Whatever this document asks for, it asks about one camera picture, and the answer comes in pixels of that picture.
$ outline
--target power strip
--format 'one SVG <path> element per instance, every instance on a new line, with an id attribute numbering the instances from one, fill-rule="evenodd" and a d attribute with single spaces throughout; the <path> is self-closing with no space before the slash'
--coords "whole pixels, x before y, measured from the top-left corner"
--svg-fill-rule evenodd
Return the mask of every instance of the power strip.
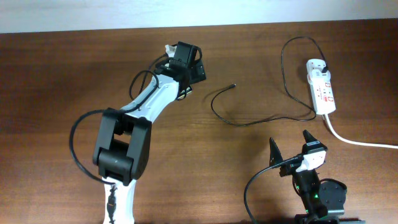
<path id="1" fill-rule="evenodd" d="M 336 110 L 335 97 L 331 90 L 330 72 L 326 62 L 320 59 L 311 59 L 307 62 L 307 79 L 311 86 L 312 101 L 315 111 L 319 115 L 329 114 Z"/>
<path id="2" fill-rule="evenodd" d="M 329 130 L 336 138 L 343 142 L 355 144 L 359 146 L 373 146 L 373 147 L 386 147 L 391 149 L 398 149 L 398 146 L 387 144 L 373 144 L 365 142 L 356 142 L 347 140 L 336 133 L 333 129 L 329 115 L 336 110 L 335 97 L 331 90 L 330 72 L 324 60 L 311 59 L 307 62 L 307 79 L 311 87 L 312 101 L 315 112 L 323 116 Z"/>

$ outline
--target white cable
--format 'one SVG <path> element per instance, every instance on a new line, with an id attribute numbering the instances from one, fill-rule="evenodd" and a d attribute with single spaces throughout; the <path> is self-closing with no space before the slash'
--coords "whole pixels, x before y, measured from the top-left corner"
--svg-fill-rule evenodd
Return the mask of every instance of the white cable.
<path id="1" fill-rule="evenodd" d="M 329 116 L 327 114 L 324 115 L 324 118 L 326 119 L 326 123 L 329 127 L 329 130 L 333 133 L 334 136 L 336 136 L 336 138 L 342 140 L 343 142 L 347 142 L 350 144 L 356 144 L 359 146 L 373 146 L 373 147 L 386 147 L 386 148 L 391 148 L 391 149 L 398 149 L 398 146 L 392 146 L 392 145 L 387 145 L 387 144 L 373 144 L 373 143 L 364 143 L 364 142 L 356 142 L 356 141 L 347 140 L 336 133 L 336 131 L 331 126 Z"/>

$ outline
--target white background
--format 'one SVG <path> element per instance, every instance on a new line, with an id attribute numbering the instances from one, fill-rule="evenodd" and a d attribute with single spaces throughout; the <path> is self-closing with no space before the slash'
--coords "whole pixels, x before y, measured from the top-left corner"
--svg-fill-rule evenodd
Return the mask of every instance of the white background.
<path id="1" fill-rule="evenodd" d="M 0 32 L 398 17 L 398 0 L 0 0 Z"/>

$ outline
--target tabletop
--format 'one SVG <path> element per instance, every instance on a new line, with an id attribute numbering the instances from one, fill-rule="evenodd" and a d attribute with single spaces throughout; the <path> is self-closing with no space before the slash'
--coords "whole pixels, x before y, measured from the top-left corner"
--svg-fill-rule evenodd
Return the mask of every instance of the tabletop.
<path id="1" fill-rule="evenodd" d="M 269 163 L 269 138 L 284 158 L 300 153 L 309 130 L 329 150 L 320 178 L 348 186 L 346 218 L 369 223 L 398 219 L 398 151 L 350 145 L 322 118 L 230 126 L 271 116 L 310 118 L 284 91 L 280 51 L 287 40 L 313 37 L 328 61 L 337 133 L 347 139 L 398 144 L 398 20 L 298 22 L 160 29 L 0 34 L 0 223 L 95 223 L 104 216 L 104 187 L 77 168 L 68 137 L 79 115 L 130 102 L 134 75 L 178 41 L 199 46 L 207 80 L 173 102 L 152 126 L 150 156 L 137 181 L 138 223 L 240 223 L 247 181 Z M 285 50 L 287 88 L 312 103 L 308 59 L 320 58 L 308 40 Z M 82 163 L 91 157 L 100 115 L 84 120 L 75 136 Z M 250 187 L 248 203 L 264 222 L 305 213 L 291 177 L 277 170 Z"/>

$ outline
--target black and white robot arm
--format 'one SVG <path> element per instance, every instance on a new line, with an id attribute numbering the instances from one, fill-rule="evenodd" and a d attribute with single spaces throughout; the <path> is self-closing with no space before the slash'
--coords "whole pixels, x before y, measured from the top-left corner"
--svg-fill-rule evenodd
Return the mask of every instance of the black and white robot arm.
<path id="1" fill-rule="evenodd" d="M 152 80 L 131 103 L 120 110 L 108 108 L 90 111 L 72 126 L 69 142 L 72 157 L 85 174 L 104 183 L 104 223 L 134 223 L 134 188 L 148 163 L 152 123 L 169 103 L 184 99 L 192 91 L 191 84 L 206 79 L 199 47 L 179 42 L 166 45 L 166 54 L 167 59 L 159 62 L 154 71 L 144 70 L 137 75 L 138 77 L 143 72 L 150 72 Z M 98 166 L 102 180 L 83 167 L 73 149 L 73 135 L 78 123 L 96 113 L 103 115 L 93 163 Z M 114 138 L 115 134 L 130 135 L 130 141 L 117 140 Z"/>

